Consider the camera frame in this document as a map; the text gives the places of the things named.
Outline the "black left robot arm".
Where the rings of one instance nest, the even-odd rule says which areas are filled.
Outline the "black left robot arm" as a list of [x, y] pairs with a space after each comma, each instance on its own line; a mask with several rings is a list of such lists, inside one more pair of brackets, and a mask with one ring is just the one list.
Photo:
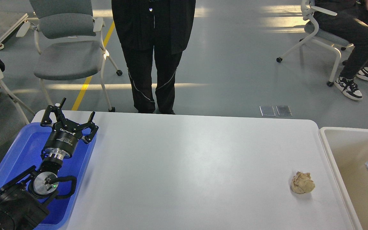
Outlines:
[[70, 218], [95, 145], [95, 112], [79, 124], [48, 106], [0, 163], [0, 230], [57, 230]]

